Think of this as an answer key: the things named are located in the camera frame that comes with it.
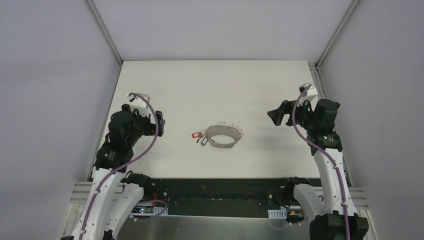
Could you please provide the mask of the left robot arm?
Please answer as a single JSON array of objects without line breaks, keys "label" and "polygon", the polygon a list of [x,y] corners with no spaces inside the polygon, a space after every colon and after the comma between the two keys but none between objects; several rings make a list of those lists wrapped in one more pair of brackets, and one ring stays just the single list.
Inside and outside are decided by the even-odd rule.
[{"label": "left robot arm", "polygon": [[138,201],[152,198],[151,178],[126,173],[163,135],[165,120],[150,103],[123,104],[112,114],[96,153],[91,189],[78,223],[65,240],[115,240]]}]

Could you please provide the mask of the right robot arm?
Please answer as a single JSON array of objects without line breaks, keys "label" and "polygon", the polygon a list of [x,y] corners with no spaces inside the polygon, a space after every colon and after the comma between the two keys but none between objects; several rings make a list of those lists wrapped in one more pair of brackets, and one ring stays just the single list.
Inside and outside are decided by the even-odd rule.
[{"label": "right robot arm", "polygon": [[362,240],[369,230],[368,220],[361,217],[349,192],[344,175],[343,146],[335,132],[335,119],[340,104],[320,99],[312,108],[309,100],[301,104],[284,100],[281,105],[268,111],[267,115],[276,126],[281,125],[284,115],[289,115],[287,126],[306,130],[306,141],[318,167],[322,195],[305,180],[292,178],[283,192],[290,205],[300,204],[310,221],[311,240]]}]

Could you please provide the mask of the key with red tag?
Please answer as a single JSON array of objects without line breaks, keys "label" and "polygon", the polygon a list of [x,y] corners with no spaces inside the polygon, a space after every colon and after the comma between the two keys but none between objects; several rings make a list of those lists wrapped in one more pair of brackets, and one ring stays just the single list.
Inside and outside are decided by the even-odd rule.
[{"label": "key with red tag", "polygon": [[203,132],[202,132],[202,131],[198,131],[198,132],[194,132],[194,133],[192,133],[192,134],[191,134],[191,137],[192,137],[193,139],[196,139],[196,143],[199,143],[199,142],[203,139],[204,134],[203,134]]}]

